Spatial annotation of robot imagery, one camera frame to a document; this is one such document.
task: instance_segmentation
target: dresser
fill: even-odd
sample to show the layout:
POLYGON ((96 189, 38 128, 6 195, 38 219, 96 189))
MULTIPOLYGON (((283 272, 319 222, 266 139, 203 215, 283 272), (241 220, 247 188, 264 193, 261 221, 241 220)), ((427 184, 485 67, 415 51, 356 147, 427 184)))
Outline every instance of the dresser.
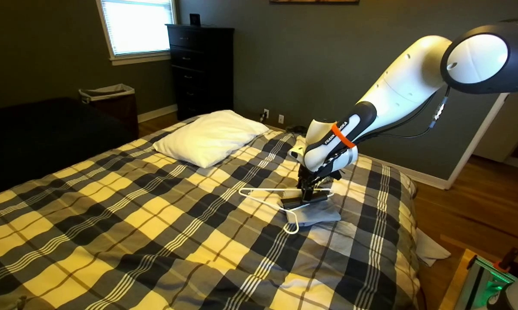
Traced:
POLYGON ((179 120, 234 107, 233 28, 167 25, 179 120))

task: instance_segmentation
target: yellow and black plaid blanket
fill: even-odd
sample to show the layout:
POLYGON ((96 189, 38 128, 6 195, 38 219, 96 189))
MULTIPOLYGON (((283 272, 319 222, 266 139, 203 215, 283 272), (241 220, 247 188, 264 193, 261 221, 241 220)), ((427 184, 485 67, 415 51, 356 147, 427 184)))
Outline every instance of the yellow and black plaid blanket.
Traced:
POLYGON ((331 184, 342 220, 288 235, 238 189, 294 187, 295 137, 268 131, 201 169, 152 148, 183 125, 0 194, 0 310, 410 306, 408 177, 361 157, 331 184))

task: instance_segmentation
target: white pillow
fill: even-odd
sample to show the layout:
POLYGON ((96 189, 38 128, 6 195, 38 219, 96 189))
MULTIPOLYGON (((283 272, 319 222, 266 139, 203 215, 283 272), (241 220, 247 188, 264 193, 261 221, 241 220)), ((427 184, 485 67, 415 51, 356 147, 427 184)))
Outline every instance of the white pillow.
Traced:
POLYGON ((154 143, 154 148, 174 159, 211 167, 243 147, 268 128, 233 111, 207 114, 154 143))

